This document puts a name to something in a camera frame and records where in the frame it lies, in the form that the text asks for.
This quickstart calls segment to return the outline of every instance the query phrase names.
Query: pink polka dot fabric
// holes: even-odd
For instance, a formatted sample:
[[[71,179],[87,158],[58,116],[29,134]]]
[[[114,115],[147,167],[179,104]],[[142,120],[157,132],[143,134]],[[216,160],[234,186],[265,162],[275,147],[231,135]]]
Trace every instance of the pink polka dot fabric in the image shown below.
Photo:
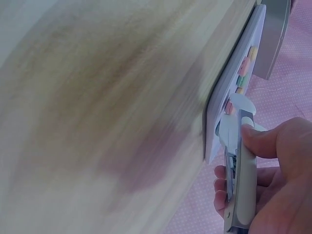
[[[257,107],[255,121],[270,129],[293,118],[312,120],[312,1],[299,0],[270,80],[252,77],[247,96]],[[276,160],[258,159],[258,167]],[[205,165],[163,234],[222,234],[223,219],[214,209],[214,167],[222,152]]]

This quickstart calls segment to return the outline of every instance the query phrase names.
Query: hand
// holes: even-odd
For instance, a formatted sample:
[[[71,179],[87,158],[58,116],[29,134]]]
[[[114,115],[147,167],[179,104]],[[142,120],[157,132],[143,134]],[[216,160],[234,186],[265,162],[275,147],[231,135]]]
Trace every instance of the hand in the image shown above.
[[[258,132],[243,126],[244,144],[257,156],[277,157],[280,168],[259,168],[256,216],[251,234],[312,233],[312,123],[294,118]],[[223,217],[225,168],[215,169],[214,206]]]

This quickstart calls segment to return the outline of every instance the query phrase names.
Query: fingernail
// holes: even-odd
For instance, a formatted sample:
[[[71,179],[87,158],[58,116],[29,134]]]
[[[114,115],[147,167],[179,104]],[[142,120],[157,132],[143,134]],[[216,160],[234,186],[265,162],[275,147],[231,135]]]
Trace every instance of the fingernail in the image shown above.
[[[253,135],[255,135],[255,134],[258,133],[258,131],[255,130],[255,129],[253,128],[253,126],[251,126],[251,125],[249,125],[249,124],[243,124],[243,125],[242,125],[242,131],[245,131],[245,133],[246,133],[247,135],[249,135],[249,136],[253,136]]]

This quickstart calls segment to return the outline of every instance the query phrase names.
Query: wood grain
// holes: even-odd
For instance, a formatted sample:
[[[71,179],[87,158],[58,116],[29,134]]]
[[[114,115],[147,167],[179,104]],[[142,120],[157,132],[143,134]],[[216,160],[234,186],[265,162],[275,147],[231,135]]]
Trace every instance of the wood grain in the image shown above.
[[[254,2],[2,0],[0,233],[159,233]]]

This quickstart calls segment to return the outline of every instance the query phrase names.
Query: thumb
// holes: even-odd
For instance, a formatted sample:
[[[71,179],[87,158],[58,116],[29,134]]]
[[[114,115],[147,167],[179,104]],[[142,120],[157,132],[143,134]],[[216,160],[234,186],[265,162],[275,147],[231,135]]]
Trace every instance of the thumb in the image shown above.
[[[277,129],[260,132],[249,124],[241,128],[243,143],[255,155],[262,158],[276,158]]]

